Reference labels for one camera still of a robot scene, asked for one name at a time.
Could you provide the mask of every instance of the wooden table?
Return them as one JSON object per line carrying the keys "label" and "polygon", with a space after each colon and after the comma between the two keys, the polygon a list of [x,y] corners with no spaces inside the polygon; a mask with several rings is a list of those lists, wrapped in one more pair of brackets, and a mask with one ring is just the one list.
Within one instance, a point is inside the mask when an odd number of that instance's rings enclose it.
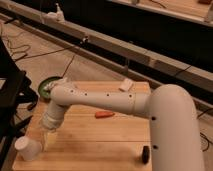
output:
{"label": "wooden table", "polygon": [[[118,0],[121,2],[130,3],[131,0]],[[203,17],[207,15],[210,5],[200,4],[198,0],[154,0],[161,3],[166,7],[167,10],[180,12],[183,14],[190,14],[198,17]],[[154,7],[162,8],[159,4],[154,3],[150,0],[140,0],[140,5],[150,5]]]}
{"label": "wooden table", "polygon": [[[75,82],[95,91],[118,91],[120,82]],[[134,83],[131,91],[150,92],[147,82]],[[47,104],[39,102],[27,129],[27,136],[43,141],[38,122]],[[140,161],[142,148],[150,144],[148,120],[116,113],[96,119],[102,109],[72,106],[58,129],[55,145],[31,162],[17,154],[14,171],[151,171],[151,162]]]}

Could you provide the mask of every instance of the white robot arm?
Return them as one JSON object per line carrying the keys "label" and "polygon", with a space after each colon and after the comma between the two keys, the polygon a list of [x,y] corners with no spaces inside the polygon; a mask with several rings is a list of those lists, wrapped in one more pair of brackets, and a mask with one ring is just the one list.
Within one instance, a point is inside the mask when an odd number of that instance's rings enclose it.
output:
{"label": "white robot arm", "polygon": [[204,171],[196,108],[177,85],[163,85],[152,94],[87,92],[71,83],[55,86],[42,124],[49,130],[63,123],[71,105],[83,104],[150,120],[153,171]]}

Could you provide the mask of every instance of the cable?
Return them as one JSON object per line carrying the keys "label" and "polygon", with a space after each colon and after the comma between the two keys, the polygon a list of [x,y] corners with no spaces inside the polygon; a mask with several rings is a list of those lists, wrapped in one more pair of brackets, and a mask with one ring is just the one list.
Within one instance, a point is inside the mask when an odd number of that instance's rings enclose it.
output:
{"label": "cable", "polygon": [[213,110],[213,108],[206,109],[205,111],[203,111],[201,114],[197,116],[197,119],[199,119],[201,116],[203,116],[204,114],[206,114],[208,111],[211,111],[211,110]]}
{"label": "cable", "polygon": [[189,66],[186,67],[185,69],[178,71],[175,75],[173,75],[173,77],[177,77],[177,76],[180,75],[182,72],[187,71],[187,70],[188,70],[189,68],[191,68],[191,67],[192,67],[192,65],[189,65]]}
{"label": "cable", "polygon": [[163,5],[163,4],[160,3],[160,2],[157,2],[157,1],[155,1],[155,0],[149,0],[149,1],[150,1],[150,2],[153,2],[153,3],[155,3],[155,4],[158,4],[158,5],[160,5],[162,8],[166,9],[166,6]]}
{"label": "cable", "polygon": [[66,47],[66,48],[63,48],[63,49],[59,49],[59,50],[55,50],[55,51],[52,51],[52,52],[42,53],[42,54],[39,54],[39,55],[32,55],[32,56],[27,56],[27,57],[23,57],[23,58],[18,58],[18,59],[15,59],[14,61],[18,62],[18,61],[23,60],[23,59],[31,59],[31,58],[37,58],[37,57],[41,57],[41,56],[45,56],[45,55],[49,55],[49,54],[54,54],[54,53],[58,53],[58,52],[62,52],[62,51],[68,50],[68,49],[72,49],[75,46],[76,45],[73,45],[73,46],[70,46],[70,47]]}
{"label": "cable", "polygon": [[70,62],[68,63],[68,65],[67,65],[67,67],[66,67],[64,73],[62,74],[62,78],[66,75],[67,70],[69,69],[70,65],[71,65],[72,62],[74,61],[75,56],[76,56],[76,55],[78,54],[78,52],[80,51],[81,45],[82,45],[83,43],[84,43],[84,42],[82,42],[82,41],[79,43],[78,49],[77,49],[76,52],[73,54],[72,59],[70,60]]}
{"label": "cable", "polygon": [[1,23],[1,38],[2,38],[2,40],[6,41],[6,45],[11,52],[11,57],[14,57],[17,54],[23,54],[21,56],[21,58],[23,58],[23,56],[26,57],[28,55],[27,51],[29,51],[31,49],[31,46],[29,44],[23,44],[21,46],[14,47],[12,41],[9,39],[9,38],[18,38],[23,33],[26,33],[26,32],[20,32],[18,35],[15,35],[15,36],[3,35],[3,25]]}
{"label": "cable", "polygon": [[44,0],[40,0],[40,4],[39,4],[40,20],[42,21],[42,23],[43,23],[43,16],[42,16],[43,1],[44,1]]}
{"label": "cable", "polygon": [[209,149],[210,145],[213,145],[213,142],[211,140],[209,140],[209,138],[202,132],[200,133],[200,136],[207,142],[207,147],[203,149],[203,152],[205,152]]}

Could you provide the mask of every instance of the paper cup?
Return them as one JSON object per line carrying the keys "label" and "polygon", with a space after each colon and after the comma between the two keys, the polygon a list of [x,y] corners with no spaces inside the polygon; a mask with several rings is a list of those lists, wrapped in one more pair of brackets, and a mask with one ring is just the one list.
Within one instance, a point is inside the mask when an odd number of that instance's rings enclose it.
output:
{"label": "paper cup", "polygon": [[15,149],[18,150],[25,161],[32,161],[42,151],[42,145],[38,141],[23,136],[16,140]]}

